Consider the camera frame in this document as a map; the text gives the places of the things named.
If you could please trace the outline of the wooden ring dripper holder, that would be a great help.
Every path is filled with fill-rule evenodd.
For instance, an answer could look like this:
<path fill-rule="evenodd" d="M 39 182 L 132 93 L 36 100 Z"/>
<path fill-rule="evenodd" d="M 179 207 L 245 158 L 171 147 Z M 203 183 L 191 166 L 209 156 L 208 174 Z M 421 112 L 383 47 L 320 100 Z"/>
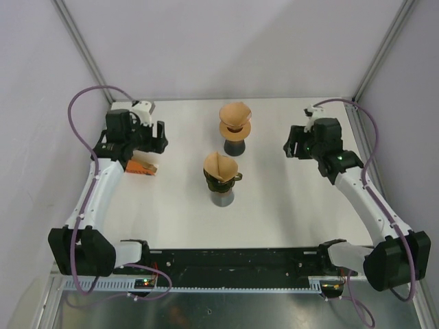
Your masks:
<path fill-rule="evenodd" d="M 219 125 L 220 134 L 228 141 L 237 142 L 245 140 L 251 132 L 251 122 L 247 122 L 238 130 L 232 130 L 225 123 L 221 122 Z"/>

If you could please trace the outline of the pink transparent cone dripper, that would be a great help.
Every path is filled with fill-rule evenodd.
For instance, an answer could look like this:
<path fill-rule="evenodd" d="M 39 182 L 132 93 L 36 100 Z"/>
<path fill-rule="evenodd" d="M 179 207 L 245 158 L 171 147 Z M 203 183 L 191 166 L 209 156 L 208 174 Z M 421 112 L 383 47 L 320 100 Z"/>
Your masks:
<path fill-rule="evenodd" d="M 248 121 L 252 116 L 251 111 L 249 110 L 221 110 L 219 112 L 220 121 L 229 126 L 232 130 L 238 130 Z"/>

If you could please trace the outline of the green glass cone dripper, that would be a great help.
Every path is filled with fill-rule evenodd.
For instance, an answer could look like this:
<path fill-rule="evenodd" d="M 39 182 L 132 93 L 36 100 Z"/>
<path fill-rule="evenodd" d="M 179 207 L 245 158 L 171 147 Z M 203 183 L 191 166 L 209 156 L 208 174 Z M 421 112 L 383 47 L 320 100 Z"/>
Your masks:
<path fill-rule="evenodd" d="M 220 175 L 213 175 L 206 169 L 203 170 L 206 183 L 210 191 L 216 193 L 226 193 L 234 187 L 235 182 L 242 180 L 243 175 L 236 170 L 227 170 Z"/>

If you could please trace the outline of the dark glass jar wooden band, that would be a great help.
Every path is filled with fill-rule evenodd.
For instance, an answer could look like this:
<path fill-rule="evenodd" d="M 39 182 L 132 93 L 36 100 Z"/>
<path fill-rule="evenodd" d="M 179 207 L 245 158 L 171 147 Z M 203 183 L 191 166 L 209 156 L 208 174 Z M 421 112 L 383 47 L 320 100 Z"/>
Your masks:
<path fill-rule="evenodd" d="M 219 207 L 227 207 L 234 201 L 235 194 L 232 189 L 227 192 L 211 192 L 211 201 Z"/>

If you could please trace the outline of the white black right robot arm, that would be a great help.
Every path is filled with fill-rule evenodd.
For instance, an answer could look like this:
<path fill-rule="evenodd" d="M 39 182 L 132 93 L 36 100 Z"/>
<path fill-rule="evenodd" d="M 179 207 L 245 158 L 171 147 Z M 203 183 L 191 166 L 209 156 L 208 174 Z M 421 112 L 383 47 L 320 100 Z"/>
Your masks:
<path fill-rule="evenodd" d="M 415 232 L 388 205 L 368 176 L 358 155 L 345 150 L 342 128 L 335 118 L 321 118 L 311 127 L 293 125 L 283 146 L 288 158 L 313 159 L 322 177 L 351 203 L 365 225 L 373 246 L 343 239 L 324 243 L 316 266 L 324 275 L 340 267 L 366 276 L 377 291 L 422 280 L 427 271 L 431 240 Z"/>

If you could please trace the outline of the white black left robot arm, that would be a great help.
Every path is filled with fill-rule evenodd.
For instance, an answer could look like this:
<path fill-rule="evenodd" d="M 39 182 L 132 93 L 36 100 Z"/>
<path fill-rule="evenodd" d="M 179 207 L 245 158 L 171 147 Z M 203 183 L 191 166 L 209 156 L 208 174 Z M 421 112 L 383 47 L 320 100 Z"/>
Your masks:
<path fill-rule="evenodd" d="M 111 243 L 103 233 L 115 189 L 135 151 L 162 154 L 168 145 L 163 121 L 146 123 L 140 114 L 122 109 L 106 114 L 106 127 L 93 148 L 90 172 L 67 222 L 49 232 L 48 242 L 60 273 L 108 277 L 128 264 L 135 273 L 152 265 L 146 241 Z"/>

